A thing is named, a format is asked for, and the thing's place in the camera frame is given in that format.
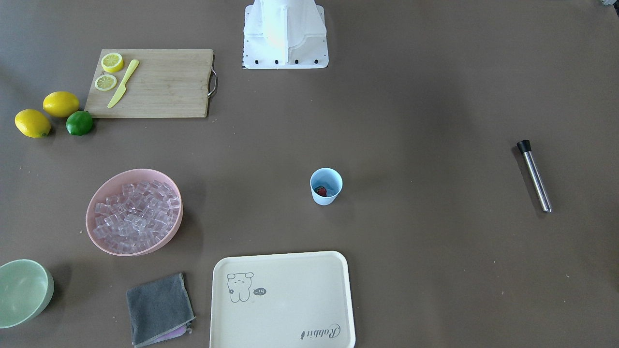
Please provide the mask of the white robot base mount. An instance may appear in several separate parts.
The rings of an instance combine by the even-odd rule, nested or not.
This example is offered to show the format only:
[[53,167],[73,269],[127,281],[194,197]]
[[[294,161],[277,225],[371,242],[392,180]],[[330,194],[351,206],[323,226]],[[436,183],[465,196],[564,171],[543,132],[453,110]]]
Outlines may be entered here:
[[245,69],[322,69],[329,64],[323,6],[313,0],[255,0],[245,7]]

